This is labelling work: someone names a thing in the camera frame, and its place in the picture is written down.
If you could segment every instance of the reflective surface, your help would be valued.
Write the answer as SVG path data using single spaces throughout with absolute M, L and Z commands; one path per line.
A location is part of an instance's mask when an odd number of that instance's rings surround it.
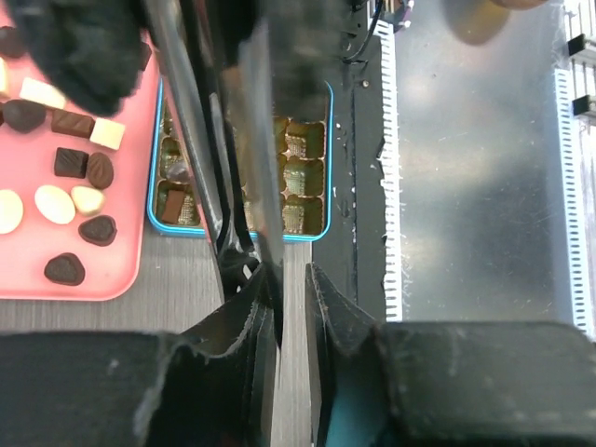
M 571 321 L 558 2 L 417 2 L 397 35 L 404 318 Z

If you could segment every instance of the pink tray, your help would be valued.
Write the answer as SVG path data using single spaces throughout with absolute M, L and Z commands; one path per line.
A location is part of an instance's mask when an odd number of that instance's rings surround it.
M 0 25 L 10 24 L 0 9 Z M 7 61 L 10 97 L 18 98 L 22 78 L 45 80 L 31 60 L 24 57 Z M 51 116 L 28 135 L 21 135 L 6 124 L 0 127 L 0 189 L 12 189 L 23 201 L 24 216 L 13 233 L 0 236 L 0 298 L 38 300 L 103 301 L 116 298 L 134 282 L 139 272 L 142 226 L 151 158 L 153 125 L 156 114 L 158 72 L 152 55 L 140 75 L 136 94 L 125 101 L 114 121 L 126 125 L 119 151 L 103 149 L 87 140 L 52 133 Z M 66 109 L 81 112 L 70 102 Z M 55 184 L 70 192 L 87 180 L 54 176 L 57 147 L 78 149 L 89 154 L 104 152 L 114 163 L 114 183 L 107 188 L 102 214 L 114 217 L 118 229 L 109 247 L 88 244 L 78 235 L 86 219 L 78 215 L 68 225 L 47 221 L 34 204 L 35 190 L 42 184 Z M 44 277 L 51 258 L 75 253 L 87 271 L 78 287 L 53 284 Z

